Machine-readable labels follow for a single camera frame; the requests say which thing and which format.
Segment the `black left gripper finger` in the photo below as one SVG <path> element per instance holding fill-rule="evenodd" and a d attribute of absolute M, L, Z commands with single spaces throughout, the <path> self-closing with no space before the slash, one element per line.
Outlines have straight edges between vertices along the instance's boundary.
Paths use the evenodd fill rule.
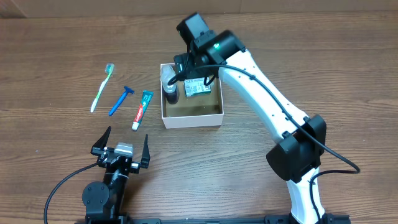
<path fill-rule="evenodd" d="M 141 168 L 147 169 L 149 167 L 150 163 L 150 152 L 149 152 L 149 146 L 148 146 L 148 137 L 149 135 L 146 134 L 145 140 L 144 140 L 144 146 L 143 146 L 143 151 L 142 151 L 142 157 L 141 157 Z"/>
<path fill-rule="evenodd" d="M 109 135 L 111 133 L 111 127 L 108 126 L 104 134 L 94 143 L 93 149 L 104 149 L 107 145 Z"/>

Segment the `Dettol soap bar pack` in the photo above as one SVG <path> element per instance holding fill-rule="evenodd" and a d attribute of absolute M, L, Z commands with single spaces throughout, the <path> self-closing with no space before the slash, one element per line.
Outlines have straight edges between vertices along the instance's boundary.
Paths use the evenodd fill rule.
<path fill-rule="evenodd" d="M 184 89 L 186 97 L 211 93 L 211 86 L 205 85 L 204 78 L 185 80 Z"/>

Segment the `dark blue pump bottle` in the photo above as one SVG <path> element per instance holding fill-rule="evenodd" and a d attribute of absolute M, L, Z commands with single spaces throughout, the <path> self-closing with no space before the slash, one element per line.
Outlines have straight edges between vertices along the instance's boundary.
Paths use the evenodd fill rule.
<path fill-rule="evenodd" d="M 161 68 L 160 81 L 162 83 L 164 95 L 171 105 L 176 104 L 179 98 L 178 85 L 176 83 L 169 85 L 169 81 L 171 81 L 174 76 L 176 76 L 176 73 L 173 66 L 164 65 Z"/>

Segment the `Colgate toothpaste tube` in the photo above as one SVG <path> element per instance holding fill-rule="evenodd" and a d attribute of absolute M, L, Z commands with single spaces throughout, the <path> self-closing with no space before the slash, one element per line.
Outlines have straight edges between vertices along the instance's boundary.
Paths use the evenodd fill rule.
<path fill-rule="evenodd" d="M 141 102 L 140 102 L 140 105 L 139 105 L 139 109 L 138 109 L 137 114 L 136 114 L 136 116 L 134 118 L 134 121 L 132 123 L 132 127 L 131 128 L 132 128 L 133 131 L 137 131 L 138 130 L 138 128 L 139 128 L 139 126 L 140 126 L 140 124 L 142 122 L 144 113 L 146 112 L 147 106 L 150 103 L 153 95 L 154 95 L 154 93 L 152 91 L 149 91 L 149 90 L 144 90 L 143 91 Z"/>

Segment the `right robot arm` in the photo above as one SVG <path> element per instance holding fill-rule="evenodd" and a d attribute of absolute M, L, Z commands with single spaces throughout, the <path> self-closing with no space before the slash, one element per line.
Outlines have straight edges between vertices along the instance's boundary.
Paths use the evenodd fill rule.
<path fill-rule="evenodd" d="M 204 78 L 209 85 L 218 78 L 237 91 L 275 142 L 266 159 L 287 183 L 292 221 L 321 223 L 325 210 L 314 177 L 324 153 L 323 118 L 310 118 L 294 106 L 262 73 L 250 51 L 230 30 L 216 34 L 198 13 L 185 18 L 176 30 L 188 52 L 175 56 L 181 70 L 172 82 Z"/>

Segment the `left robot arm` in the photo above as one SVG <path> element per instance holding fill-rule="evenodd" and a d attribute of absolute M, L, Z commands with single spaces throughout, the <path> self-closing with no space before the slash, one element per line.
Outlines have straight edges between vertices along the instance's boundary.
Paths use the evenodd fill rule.
<path fill-rule="evenodd" d="M 148 138 L 144 140 L 141 161 L 136 162 L 132 144 L 120 142 L 116 147 L 107 146 L 110 133 L 108 127 L 91 148 L 97 166 L 104 168 L 105 173 L 102 181 L 92 182 L 83 190 L 85 223 L 131 223 L 131 217 L 121 211 L 129 174 L 139 173 L 150 163 Z"/>

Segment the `white cardboard box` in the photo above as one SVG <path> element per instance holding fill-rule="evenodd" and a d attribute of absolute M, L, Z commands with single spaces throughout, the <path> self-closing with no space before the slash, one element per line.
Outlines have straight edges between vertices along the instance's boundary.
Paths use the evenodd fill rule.
<path fill-rule="evenodd" d="M 221 126 L 224 117 L 221 82 L 213 81 L 211 93 L 185 96 L 184 81 L 178 82 L 179 98 L 174 105 L 167 101 L 160 89 L 161 117 L 167 129 Z"/>

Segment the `blue disposable razor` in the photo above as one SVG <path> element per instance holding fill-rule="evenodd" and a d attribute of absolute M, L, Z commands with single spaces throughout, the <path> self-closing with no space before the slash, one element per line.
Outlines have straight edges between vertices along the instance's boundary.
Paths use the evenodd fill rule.
<path fill-rule="evenodd" d="M 123 103 L 123 101 L 128 96 L 128 94 L 133 95 L 134 93 L 135 93 L 135 91 L 133 89 L 129 88 L 128 86 L 125 86 L 123 94 L 119 97 L 117 102 L 114 104 L 114 106 L 109 111 L 109 113 L 108 113 L 109 116 L 112 116 L 116 112 L 116 110 L 120 107 L 120 105 Z"/>

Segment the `green white toothbrush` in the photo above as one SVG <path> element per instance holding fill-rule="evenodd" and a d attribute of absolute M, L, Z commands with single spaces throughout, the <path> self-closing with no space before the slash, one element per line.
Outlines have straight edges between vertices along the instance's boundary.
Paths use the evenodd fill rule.
<path fill-rule="evenodd" d="M 105 67 L 105 73 L 107 74 L 107 77 L 102 81 L 101 85 L 99 86 L 99 90 L 91 104 L 90 107 L 90 113 L 93 113 L 95 111 L 96 105 L 98 104 L 99 98 L 102 94 L 102 91 L 104 90 L 107 82 L 109 81 L 111 75 L 113 74 L 113 70 L 114 70 L 114 64 L 113 63 L 108 63 Z"/>

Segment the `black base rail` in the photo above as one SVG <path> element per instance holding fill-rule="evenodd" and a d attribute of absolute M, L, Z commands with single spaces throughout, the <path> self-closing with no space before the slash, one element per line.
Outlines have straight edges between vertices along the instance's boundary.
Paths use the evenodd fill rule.
<path fill-rule="evenodd" d="M 298 223 L 292 215 L 268 215 L 264 218 L 211 218 L 211 219 L 185 219 L 185 220 L 161 220 L 158 218 L 132 219 L 130 217 L 119 217 L 116 220 L 85 220 L 78 224 L 293 224 Z"/>

